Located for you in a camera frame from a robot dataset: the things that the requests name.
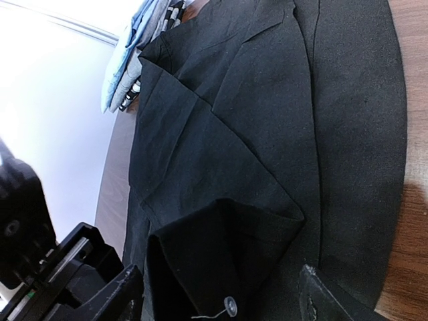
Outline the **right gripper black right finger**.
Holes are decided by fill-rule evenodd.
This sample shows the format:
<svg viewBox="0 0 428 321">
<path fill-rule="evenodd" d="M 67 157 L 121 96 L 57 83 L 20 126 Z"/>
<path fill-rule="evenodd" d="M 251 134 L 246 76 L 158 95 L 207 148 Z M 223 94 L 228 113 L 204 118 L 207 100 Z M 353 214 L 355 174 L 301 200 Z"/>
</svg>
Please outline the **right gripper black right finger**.
<svg viewBox="0 0 428 321">
<path fill-rule="evenodd" d="M 354 299 L 319 269 L 304 265 L 299 276 L 302 320 L 379 321 L 383 316 Z"/>
</svg>

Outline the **black long sleeve shirt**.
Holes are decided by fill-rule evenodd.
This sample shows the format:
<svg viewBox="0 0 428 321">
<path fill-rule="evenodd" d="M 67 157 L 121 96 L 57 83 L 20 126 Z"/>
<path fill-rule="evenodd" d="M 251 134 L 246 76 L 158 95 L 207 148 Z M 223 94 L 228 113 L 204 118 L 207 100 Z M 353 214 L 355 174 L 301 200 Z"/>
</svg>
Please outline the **black long sleeve shirt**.
<svg viewBox="0 0 428 321">
<path fill-rule="evenodd" d="M 407 99 L 387 1 L 210 1 L 139 56 L 125 264 L 143 320 L 299 320 L 318 268 L 374 308 Z"/>
</svg>

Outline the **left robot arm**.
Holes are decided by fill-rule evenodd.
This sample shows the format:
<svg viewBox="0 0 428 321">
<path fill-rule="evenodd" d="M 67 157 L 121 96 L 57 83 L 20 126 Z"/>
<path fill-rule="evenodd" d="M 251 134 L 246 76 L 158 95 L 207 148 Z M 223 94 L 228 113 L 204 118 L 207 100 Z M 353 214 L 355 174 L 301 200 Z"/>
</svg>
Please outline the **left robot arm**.
<svg viewBox="0 0 428 321">
<path fill-rule="evenodd" d="M 41 181 L 1 145 L 2 320 L 119 320 L 132 312 L 126 270 L 100 232 L 56 239 Z"/>
</svg>

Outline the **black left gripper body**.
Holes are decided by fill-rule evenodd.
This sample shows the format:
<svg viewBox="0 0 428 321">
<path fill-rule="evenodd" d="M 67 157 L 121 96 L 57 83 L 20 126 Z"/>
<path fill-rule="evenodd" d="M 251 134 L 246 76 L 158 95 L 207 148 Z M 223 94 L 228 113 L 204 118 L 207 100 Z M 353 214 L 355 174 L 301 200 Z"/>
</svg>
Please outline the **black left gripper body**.
<svg viewBox="0 0 428 321">
<path fill-rule="evenodd" d="M 88 302 L 124 266 L 96 227 L 79 223 L 61 242 L 50 225 L 1 228 L 2 320 L 57 320 Z"/>
</svg>

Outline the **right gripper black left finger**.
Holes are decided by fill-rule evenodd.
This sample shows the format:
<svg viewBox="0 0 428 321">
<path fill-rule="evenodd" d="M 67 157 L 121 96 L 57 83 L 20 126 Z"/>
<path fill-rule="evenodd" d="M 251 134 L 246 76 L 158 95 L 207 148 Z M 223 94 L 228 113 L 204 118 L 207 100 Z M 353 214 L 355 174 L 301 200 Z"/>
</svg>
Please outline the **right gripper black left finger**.
<svg viewBox="0 0 428 321">
<path fill-rule="evenodd" d="M 144 282 L 136 265 L 129 265 L 94 297 L 57 320 L 140 320 Z"/>
</svg>

